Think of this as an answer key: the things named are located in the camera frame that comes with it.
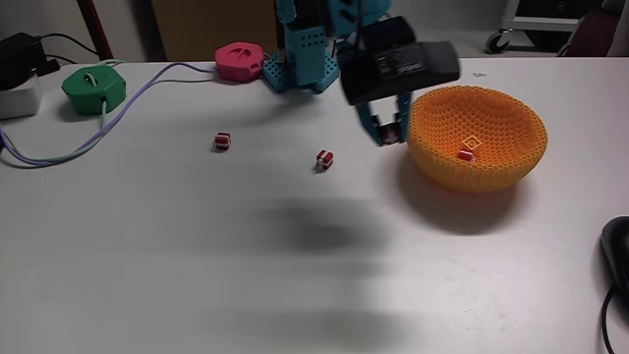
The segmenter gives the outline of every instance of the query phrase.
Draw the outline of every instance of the floor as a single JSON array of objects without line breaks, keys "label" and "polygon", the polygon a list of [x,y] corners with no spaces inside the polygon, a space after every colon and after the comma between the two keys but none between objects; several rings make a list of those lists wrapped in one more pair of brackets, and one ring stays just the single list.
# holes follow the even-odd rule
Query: floor
[{"label": "floor", "polygon": [[[449,40],[460,57],[495,56],[485,53],[486,41],[500,28],[506,0],[392,0],[389,13],[404,16],[418,40]],[[531,45],[522,33],[515,32],[513,45]],[[552,57],[553,53],[507,51],[497,56]]]}]

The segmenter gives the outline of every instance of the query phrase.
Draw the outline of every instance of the white table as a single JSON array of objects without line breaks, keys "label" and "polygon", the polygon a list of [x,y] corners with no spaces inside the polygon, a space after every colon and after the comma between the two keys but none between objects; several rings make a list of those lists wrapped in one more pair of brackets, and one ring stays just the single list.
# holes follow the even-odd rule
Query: white table
[{"label": "white table", "polygon": [[[1,164],[0,353],[601,353],[599,234],[629,213],[629,60],[462,66],[457,84],[514,95],[548,130],[542,162],[495,195],[441,190],[406,146],[375,147],[338,85],[161,84],[87,155]],[[133,93],[161,67],[117,69]],[[43,79],[37,116],[3,122],[33,156],[98,127],[60,89],[75,69]],[[219,131],[233,145],[211,153]],[[336,162],[314,175],[321,148]],[[629,351],[615,306],[608,320]]]}]

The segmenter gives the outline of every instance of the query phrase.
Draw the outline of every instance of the pink round device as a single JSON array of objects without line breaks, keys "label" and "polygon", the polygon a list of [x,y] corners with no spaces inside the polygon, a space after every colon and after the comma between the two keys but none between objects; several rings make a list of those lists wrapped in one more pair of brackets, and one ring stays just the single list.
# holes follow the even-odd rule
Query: pink round device
[{"label": "pink round device", "polygon": [[234,42],[216,50],[216,67],[223,80],[244,83],[262,73],[264,52],[253,43]]}]

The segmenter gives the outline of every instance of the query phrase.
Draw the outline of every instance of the white power adapter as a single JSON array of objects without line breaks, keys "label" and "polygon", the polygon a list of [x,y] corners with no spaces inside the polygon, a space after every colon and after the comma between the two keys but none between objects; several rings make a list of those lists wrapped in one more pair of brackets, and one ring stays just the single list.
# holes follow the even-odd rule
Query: white power adapter
[{"label": "white power adapter", "polygon": [[0,90],[0,119],[37,114],[41,94],[41,83],[36,74],[16,88]]}]

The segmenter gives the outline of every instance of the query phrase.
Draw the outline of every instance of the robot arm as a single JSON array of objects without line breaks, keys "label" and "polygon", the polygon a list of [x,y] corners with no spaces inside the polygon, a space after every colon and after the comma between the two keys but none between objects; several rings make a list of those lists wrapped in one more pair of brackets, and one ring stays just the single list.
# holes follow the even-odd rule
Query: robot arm
[{"label": "robot arm", "polygon": [[[459,62],[448,42],[417,43],[401,18],[378,20],[391,0],[275,0],[285,48],[264,64],[263,74],[278,92],[291,87],[322,92],[340,75],[348,102],[378,146],[406,142],[412,91],[458,80]],[[327,52],[338,44],[338,61]],[[397,96],[394,121],[380,125],[371,101]]]}]

